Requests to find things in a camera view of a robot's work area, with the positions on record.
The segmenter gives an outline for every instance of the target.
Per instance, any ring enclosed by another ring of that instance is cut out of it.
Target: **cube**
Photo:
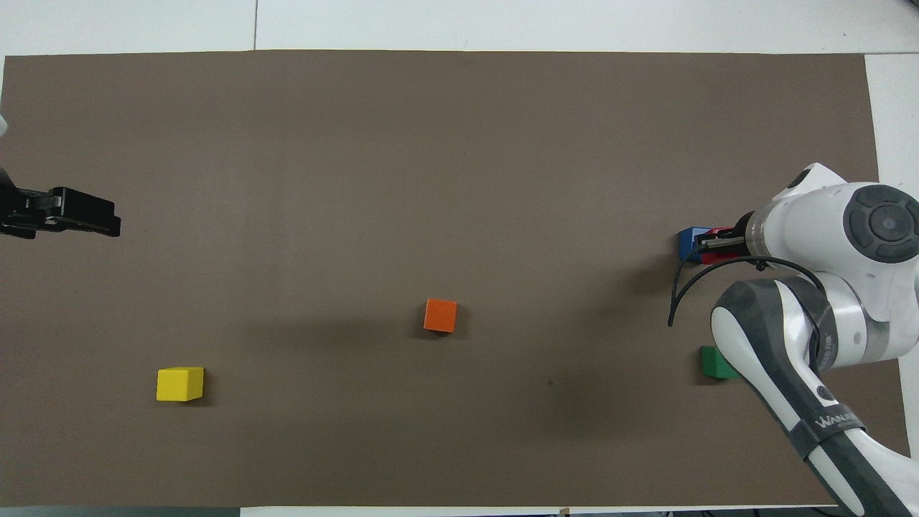
[[[178,366],[156,373],[156,400],[188,402],[204,395],[204,368]]]
[[[714,379],[740,378],[716,347],[702,347],[702,373]]]
[[[457,323],[457,307],[456,302],[428,300],[424,327],[437,332],[453,332]]]
[[[687,261],[700,262],[702,258],[698,253],[690,254],[690,252],[696,248],[696,236],[706,234],[709,231],[711,231],[711,228],[706,226],[689,226],[686,230],[680,232],[680,260],[689,255],[689,258],[686,259]]]

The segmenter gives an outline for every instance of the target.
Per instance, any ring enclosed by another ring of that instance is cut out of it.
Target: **brown mat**
[[[675,233],[877,177],[860,56],[11,57],[2,163],[123,236],[3,239],[3,505],[829,502],[665,325]],[[459,328],[421,329],[426,298]],[[204,399],[154,400],[204,366]],[[895,362],[827,375],[905,452]]]

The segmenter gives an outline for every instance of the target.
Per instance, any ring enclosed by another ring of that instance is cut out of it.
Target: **black cable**
[[[819,508],[811,508],[811,510],[816,511],[817,513],[820,513],[821,515],[828,515],[829,517],[842,517],[841,515],[835,515],[835,514],[832,514],[832,513],[827,513],[827,512],[825,512],[825,511],[823,511],[823,510],[820,510]]]
[[[680,301],[683,300],[683,297],[686,295],[686,293],[689,292],[689,289],[691,289],[692,286],[697,281],[701,280],[702,277],[704,277],[705,275],[711,273],[712,271],[718,268],[722,268],[730,264],[736,264],[738,262],[753,262],[755,263],[756,268],[760,271],[766,268],[767,263],[779,264],[782,266],[786,266],[788,268],[792,268],[793,270],[798,271],[799,273],[804,275],[808,280],[810,280],[813,283],[814,287],[816,287],[817,290],[820,291],[821,294],[823,294],[824,296],[826,295],[826,288],[823,286],[823,282],[821,282],[820,279],[817,278],[817,276],[813,274],[811,270],[808,270],[804,266],[801,266],[800,264],[796,262],[792,262],[790,260],[785,260],[783,258],[776,258],[776,257],[760,256],[760,255],[747,255],[744,257],[728,258],[722,262],[719,262],[718,264],[708,266],[704,270],[696,273],[694,277],[689,279],[686,285],[683,286],[683,289],[681,289],[680,292],[677,293],[676,286],[679,284],[680,273],[683,271],[683,267],[686,265],[686,261],[688,260],[690,255],[694,253],[701,253],[701,251],[702,251],[702,247],[693,248],[692,251],[690,251],[685,256],[683,256],[683,259],[680,260],[680,265],[676,268],[676,275],[674,275],[674,285],[673,285],[673,289],[670,292],[670,314],[667,317],[668,327],[672,327],[674,325],[674,318],[676,317],[676,309],[679,307]],[[804,304],[801,302],[798,295],[795,294],[794,291],[791,291],[791,293],[792,295],[794,295],[795,299],[798,301],[798,304],[801,305],[801,311],[808,318],[808,321],[811,323],[811,327],[813,328],[813,333],[811,334],[811,342],[808,346],[808,354],[811,359],[811,370],[819,378],[820,374],[817,371],[817,358],[820,356],[820,345],[821,345],[820,329],[817,327],[817,322],[816,320],[814,320],[813,315],[811,314],[810,311],[807,310],[807,308],[804,307]]]
[[[805,277],[807,277],[807,279],[810,280],[814,284],[814,286],[817,288],[818,291],[820,291],[821,294],[826,295],[826,288],[823,287],[823,282],[821,282],[820,279],[817,278],[817,276],[811,272],[811,270],[808,270],[804,266],[801,266],[800,264],[792,262],[791,260],[785,260],[783,258],[776,258],[776,257],[759,256],[759,255],[748,255],[746,257],[728,258],[727,260],[724,260],[723,262],[719,262],[712,266],[708,266],[704,270],[696,273],[696,276],[689,279],[686,285],[683,286],[683,289],[681,289],[680,292],[674,298],[671,299],[670,316],[667,317],[667,326],[672,327],[674,325],[674,317],[676,316],[676,308],[679,307],[680,301],[683,300],[683,296],[686,295],[686,292],[688,292],[689,289],[692,288],[692,286],[697,281],[701,280],[702,277],[704,277],[705,275],[711,273],[712,271],[718,268],[723,268],[724,266],[736,264],[738,262],[757,262],[756,268],[759,270],[765,269],[766,267],[764,264],[766,263],[779,264],[782,266],[792,268],[793,270],[796,270],[800,272],[802,275],[804,275]],[[679,283],[679,273],[684,263],[686,263],[685,258],[683,259],[683,262],[680,264],[680,268],[676,270],[677,276],[676,278],[674,278],[674,286],[676,286],[676,284]]]

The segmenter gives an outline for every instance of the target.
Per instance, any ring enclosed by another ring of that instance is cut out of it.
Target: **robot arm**
[[[919,517],[919,463],[871,439],[815,373],[916,344],[919,204],[814,164],[742,221],[750,254],[814,271],[825,294],[800,276],[736,282],[711,314],[719,350],[841,506]]]
[[[6,121],[0,117],[0,136]],[[34,239],[37,231],[79,230],[117,237],[115,203],[68,187],[47,192],[18,189],[0,167],[0,234]]]

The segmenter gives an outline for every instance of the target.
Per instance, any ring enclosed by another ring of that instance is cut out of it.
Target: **blue cube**
[[[696,236],[700,236],[709,230],[711,230],[711,228],[706,228],[704,226],[689,226],[686,230],[680,232],[680,260],[686,255],[689,255],[686,261],[702,261],[702,257],[700,257],[698,253],[690,254],[690,252],[696,247]]]

